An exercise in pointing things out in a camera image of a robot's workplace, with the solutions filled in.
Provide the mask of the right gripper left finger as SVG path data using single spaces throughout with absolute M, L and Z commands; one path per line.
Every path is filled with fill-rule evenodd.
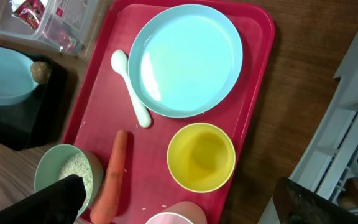
M 72 224 L 86 198 L 83 179 L 75 174 L 0 211 L 0 224 Z

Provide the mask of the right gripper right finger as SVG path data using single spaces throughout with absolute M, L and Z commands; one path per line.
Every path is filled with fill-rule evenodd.
M 276 183 L 273 204 L 281 224 L 358 224 L 358 216 L 286 177 Z

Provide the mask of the green bowl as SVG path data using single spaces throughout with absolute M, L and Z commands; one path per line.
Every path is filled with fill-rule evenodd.
M 34 190 L 36 192 L 48 187 L 59 181 L 58 175 L 64 162 L 72 155 L 81 153 L 86 156 L 93 174 L 93 188 L 91 191 L 91 197 L 87 205 L 79 209 L 78 215 L 90 208 L 96 199 L 96 196 L 101 188 L 101 184 L 104 177 L 104 170 L 99 159 L 89 151 L 82 151 L 77 147 L 70 144 L 60 144 L 49 149 L 41 158 L 37 170 L 35 172 Z

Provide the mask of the white rice pile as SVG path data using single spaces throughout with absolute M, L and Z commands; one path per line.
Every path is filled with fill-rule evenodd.
M 93 188 L 93 174 L 91 166 L 85 155 L 81 153 L 70 156 L 62 165 L 58 179 L 62 180 L 69 175 L 75 174 L 83 179 L 86 190 L 86 197 L 83 206 L 87 205 Z

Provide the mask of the orange carrot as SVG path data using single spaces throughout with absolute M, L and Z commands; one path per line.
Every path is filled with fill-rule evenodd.
M 127 151 L 127 131 L 116 134 L 111 157 L 98 196 L 91 209 L 94 224 L 111 223 L 116 216 L 121 195 L 122 178 Z

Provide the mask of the yellow plastic cup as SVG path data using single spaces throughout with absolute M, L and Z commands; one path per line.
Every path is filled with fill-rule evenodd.
M 167 148 L 167 166 L 175 182 L 190 192 L 221 188 L 236 164 L 231 138 L 209 123 L 189 124 L 175 133 Z

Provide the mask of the pink plastic cup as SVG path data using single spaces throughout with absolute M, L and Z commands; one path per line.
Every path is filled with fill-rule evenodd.
M 207 218 L 200 206 L 183 201 L 152 216 L 146 224 L 207 224 Z

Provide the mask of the brown food ball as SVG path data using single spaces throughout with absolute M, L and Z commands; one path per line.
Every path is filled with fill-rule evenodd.
M 31 65 L 30 71 L 34 81 L 43 85 L 48 82 L 52 68 L 47 62 L 36 61 Z

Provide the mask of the light blue bowl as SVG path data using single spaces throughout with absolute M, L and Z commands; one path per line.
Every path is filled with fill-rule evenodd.
M 20 103 L 38 87 L 30 70 L 33 62 L 22 53 L 0 47 L 0 106 Z

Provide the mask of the red yellow snack wrapper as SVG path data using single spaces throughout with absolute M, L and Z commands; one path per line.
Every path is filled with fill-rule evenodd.
M 45 16 L 48 1 L 18 0 L 9 1 L 12 8 L 12 16 L 28 24 L 33 30 L 41 30 L 41 36 L 47 42 L 58 45 L 59 51 L 71 52 L 78 44 L 63 22 L 55 16 Z

